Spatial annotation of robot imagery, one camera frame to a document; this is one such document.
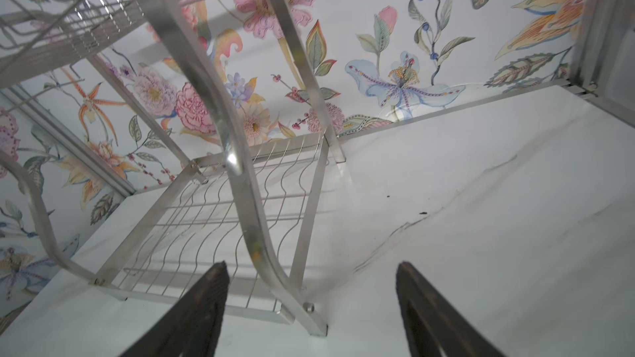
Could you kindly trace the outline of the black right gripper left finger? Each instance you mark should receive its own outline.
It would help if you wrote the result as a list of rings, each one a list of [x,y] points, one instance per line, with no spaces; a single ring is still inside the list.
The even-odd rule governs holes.
[[[223,325],[230,277],[216,263],[124,356],[213,356]]]

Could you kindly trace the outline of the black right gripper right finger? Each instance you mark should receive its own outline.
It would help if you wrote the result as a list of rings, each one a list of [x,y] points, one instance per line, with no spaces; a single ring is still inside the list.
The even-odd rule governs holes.
[[[501,356],[410,263],[400,263],[396,292],[412,356]]]

